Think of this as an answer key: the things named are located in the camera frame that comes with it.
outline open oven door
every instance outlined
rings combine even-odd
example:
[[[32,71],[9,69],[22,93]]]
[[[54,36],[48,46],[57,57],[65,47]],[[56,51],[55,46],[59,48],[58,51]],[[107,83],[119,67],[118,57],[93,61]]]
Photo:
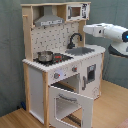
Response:
[[[93,99],[57,87],[49,87],[49,119],[53,127],[77,128],[61,119],[79,108],[82,108],[81,128],[91,128]]]

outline toy sink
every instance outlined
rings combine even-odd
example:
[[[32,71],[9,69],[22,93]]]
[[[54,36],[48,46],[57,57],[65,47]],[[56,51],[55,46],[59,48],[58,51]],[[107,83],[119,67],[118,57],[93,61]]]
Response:
[[[65,53],[75,55],[75,56],[81,56],[94,51],[95,51],[94,49],[90,49],[86,47],[78,47],[78,48],[68,49],[65,51]]]

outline toy kitchen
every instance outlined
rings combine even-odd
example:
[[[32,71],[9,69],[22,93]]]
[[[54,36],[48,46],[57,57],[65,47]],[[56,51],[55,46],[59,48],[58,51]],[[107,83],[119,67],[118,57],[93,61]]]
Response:
[[[46,128],[91,128],[105,49],[85,44],[90,2],[22,4],[26,111]],[[74,112],[82,110],[81,118]]]

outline saucepan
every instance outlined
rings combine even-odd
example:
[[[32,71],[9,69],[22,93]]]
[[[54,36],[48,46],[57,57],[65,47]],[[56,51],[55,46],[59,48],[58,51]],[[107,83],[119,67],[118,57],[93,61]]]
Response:
[[[42,51],[38,52],[38,60],[41,62],[49,62],[53,59],[53,52],[51,51]]]

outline burner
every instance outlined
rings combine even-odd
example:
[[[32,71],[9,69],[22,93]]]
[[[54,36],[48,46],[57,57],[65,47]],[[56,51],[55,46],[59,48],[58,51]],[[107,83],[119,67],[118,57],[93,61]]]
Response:
[[[42,61],[39,61],[38,58],[37,58],[37,59],[34,59],[34,62],[40,63],[40,64],[42,64],[42,65],[44,65],[46,67],[49,67],[51,65],[62,63],[64,61],[73,59],[73,57],[70,57],[70,56],[67,56],[67,55],[63,55],[63,54],[60,54],[60,53],[58,54],[58,56],[61,56],[61,59],[56,59],[56,58],[53,57],[52,61],[42,62]]]

